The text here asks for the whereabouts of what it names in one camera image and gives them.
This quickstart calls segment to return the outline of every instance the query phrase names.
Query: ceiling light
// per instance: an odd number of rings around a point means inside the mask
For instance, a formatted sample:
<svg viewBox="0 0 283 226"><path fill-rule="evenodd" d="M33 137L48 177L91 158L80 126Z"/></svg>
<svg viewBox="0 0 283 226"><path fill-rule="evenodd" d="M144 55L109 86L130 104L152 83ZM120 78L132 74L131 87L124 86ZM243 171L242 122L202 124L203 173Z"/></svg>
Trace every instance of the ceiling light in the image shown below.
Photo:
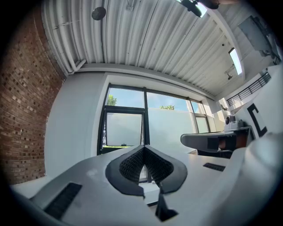
<svg viewBox="0 0 283 226"><path fill-rule="evenodd" d="M235 50L235 48L232 48L229 51L229 54L230 54L230 56L231 56L231 58L232 58L232 60L234 62L237 74L238 75L241 74L243 71L242 71L242 67L241 67L239 56L238 56L237 51Z"/></svg>
<svg viewBox="0 0 283 226"><path fill-rule="evenodd" d="M207 8L205 8L205 6L199 2L195 6L202 12L202 15L200 17L203 17L207 12Z"/></svg>

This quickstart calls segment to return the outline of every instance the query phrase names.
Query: ceiling pipe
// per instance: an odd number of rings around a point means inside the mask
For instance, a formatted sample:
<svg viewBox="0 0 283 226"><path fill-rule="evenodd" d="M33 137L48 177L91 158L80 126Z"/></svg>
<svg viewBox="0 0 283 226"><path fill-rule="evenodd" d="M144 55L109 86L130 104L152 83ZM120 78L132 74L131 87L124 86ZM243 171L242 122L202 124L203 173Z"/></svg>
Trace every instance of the ceiling pipe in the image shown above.
<svg viewBox="0 0 283 226"><path fill-rule="evenodd" d="M64 23L63 21L63 15L62 15L62 2L63 1L56 1L56 10L57 10L57 20L58 20L58 29L59 29L59 34L61 36L61 39L62 39L62 43L63 43L63 46L64 46L64 49L65 49L65 52L66 52L66 55L67 55L67 58L73 68L73 71L70 72L71 74L73 74L74 72L77 72L81 66L83 66L83 64L86 62L86 60L82 60L77 66L75 64L75 61L72 57L72 54L71 54L71 51L70 51L70 48L69 48L69 45L68 45L68 41L67 41L67 37L66 37L66 34L65 34L65 30L64 30L64 25L62 25Z"/></svg>
<svg viewBox="0 0 283 226"><path fill-rule="evenodd" d="M60 42L60 39L59 39L59 36L58 36L58 32L56 31L55 27L56 27L56 23L55 23L55 17L54 17L54 6L53 6L53 1L49 1L49 8L50 8L50 20L51 20L51 27L52 27L52 32L53 32L53 36L54 36L54 39L55 39L55 43L57 45L57 48L58 48L58 51L59 51L59 54L61 55L61 58L63 60L63 63L68 71L68 73L71 73L72 72L72 69L70 67L70 65L68 64L68 61L66 59L66 56L64 54L64 50L61 46L61 42Z"/></svg>

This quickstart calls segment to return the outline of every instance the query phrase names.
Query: black mesh vent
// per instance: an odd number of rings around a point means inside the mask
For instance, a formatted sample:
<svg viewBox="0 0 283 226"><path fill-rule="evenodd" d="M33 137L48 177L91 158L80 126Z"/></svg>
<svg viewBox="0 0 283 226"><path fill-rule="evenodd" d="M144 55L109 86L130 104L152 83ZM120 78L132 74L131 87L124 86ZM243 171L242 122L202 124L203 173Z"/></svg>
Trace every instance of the black mesh vent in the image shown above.
<svg viewBox="0 0 283 226"><path fill-rule="evenodd" d="M45 212L56 219L60 219L80 191L81 187L81 185L69 183L48 205Z"/></svg>
<svg viewBox="0 0 283 226"><path fill-rule="evenodd" d="M138 184L143 166L143 151L141 149L122 161L119 170L125 178Z"/></svg>
<svg viewBox="0 0 283 226"><path fill-rule="evenodd" d="M168 177L174 170L172 163L148 149L144 150L144 160L147 169L157 185L159 185L159 183Z"/></svg>
<svg viewBox="0 0 283 226"><path fill-rule="evenodd" d="M216 164L212 164L212 163L206 163L203 166L206 167L206 168L221 171L221 172L223 172L223 170L225 169L225 166L220 166L220 165L216 165Z"/></svg>

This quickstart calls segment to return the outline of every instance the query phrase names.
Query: window frame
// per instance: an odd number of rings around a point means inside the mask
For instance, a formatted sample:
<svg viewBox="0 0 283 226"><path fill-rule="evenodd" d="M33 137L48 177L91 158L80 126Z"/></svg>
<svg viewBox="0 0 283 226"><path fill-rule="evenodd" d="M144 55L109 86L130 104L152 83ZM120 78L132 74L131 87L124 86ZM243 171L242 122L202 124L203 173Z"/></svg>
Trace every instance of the window frame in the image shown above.
<svg viewBox="0 0 283 226"><path fill-rule="evenodd" d="M107 105L110 88L142 91L144 93L144 108L124 107L124 106L109 106L109 105ZM103 127L104 127L104 125L105 125L105 132L106 132L105 136L106 136L106 144L107 144L107 113L141 114L142 115L142 123L143 123L142 126L144 128L144 131L143 131L144 132L144 134L143 134L144 145L150 144L147 92L155 93L155 94L161 94L161 95L175 97L175 98L179 98L179 99L189 101L190 104L191 104L192 111L193 111L192 113L193 113L193 121L194 121L194 124L195 124L194 126L195 126L195 130L196 130L195 132L199 133L198 124L197 124L197 121L196 121L197 117L205 117L206 122L207 122L207 128L210 132L210 127L209 127L209 124L208 124L206 113L205 114L195 113L193 106L192 106L192 103L191 103L193 101L193 102L196 102L196 103L203 104L201 101L190 99L189 97L184 97L184 96L180 96L180 95L177 95L177 94L171 94L171 93L168 93L168 92L147 89L146 87L114 85L114 84L109 83L108 87L107 87L106 95L104 97L103 107L102 107L102 110L101 110L101 115L100 115L100 120L99 120L98 139L97 139L97 155L106 154L106 153L121 149L119 147L118 148L111 148L111 147L106 147L106 148L104 147L103 148L103 130L104 130ZM149 171L147 169L146 169L146 176L147 176L147 179L140 180L140 183L142 183L142 182L150 183L152 181L151 174L149 173Z"/></svg>

